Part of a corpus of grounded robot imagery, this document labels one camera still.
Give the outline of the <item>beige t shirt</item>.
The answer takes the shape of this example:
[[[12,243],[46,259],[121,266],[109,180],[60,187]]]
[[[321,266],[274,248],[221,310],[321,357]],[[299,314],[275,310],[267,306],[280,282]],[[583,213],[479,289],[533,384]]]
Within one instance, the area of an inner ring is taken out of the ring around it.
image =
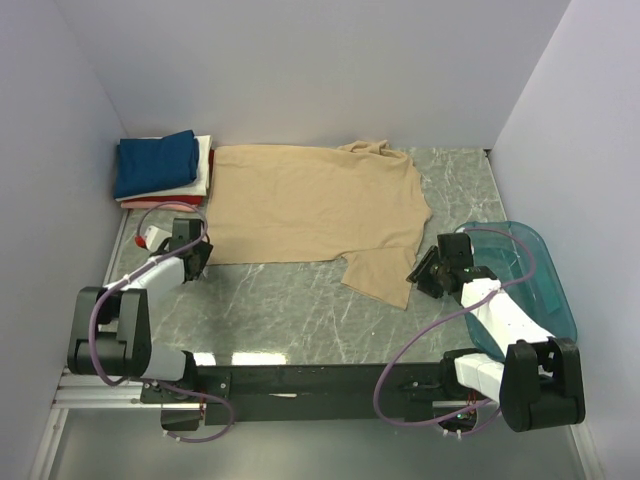
[[[216,149],[207,204],[214,265],[343,258],[354,291],[406,309],[432,211],[412,158],[387,142]]]

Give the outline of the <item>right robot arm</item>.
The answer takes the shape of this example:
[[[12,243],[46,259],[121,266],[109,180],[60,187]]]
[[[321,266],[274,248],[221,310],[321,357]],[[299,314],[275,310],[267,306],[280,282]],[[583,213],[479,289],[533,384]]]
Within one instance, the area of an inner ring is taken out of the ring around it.
[[[581,357],[575,340],[553,333],[532,318],[509,294],[512,286],[532,279],[537,270],[533,252],[517,237],[511,239],[528,259],[521,277],[500,280],[476,262],[472,230],[441,234],[409,282],[433,297],[453,297],[471,314],[497,346],[500,358],[466,353],[441,371],[444,395],[460,399],[471,389],[495,401],[507,425],[526,432],[582,423],[586,404]]]

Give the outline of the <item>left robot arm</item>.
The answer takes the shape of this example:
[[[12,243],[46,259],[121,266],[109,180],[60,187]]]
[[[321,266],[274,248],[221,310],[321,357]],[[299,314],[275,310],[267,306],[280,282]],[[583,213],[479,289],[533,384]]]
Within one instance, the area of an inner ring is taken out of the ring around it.
[[[171,235],[138,269],[110,284],[81,289],[67,353],[71,373],[98,376],[107,385],[164,381],[176,401],[193,399],[200,378],[189,370],[190,355],[153,344],[150,310],[173,289],[198,279],[212,250],[205,221],[176,218]]]

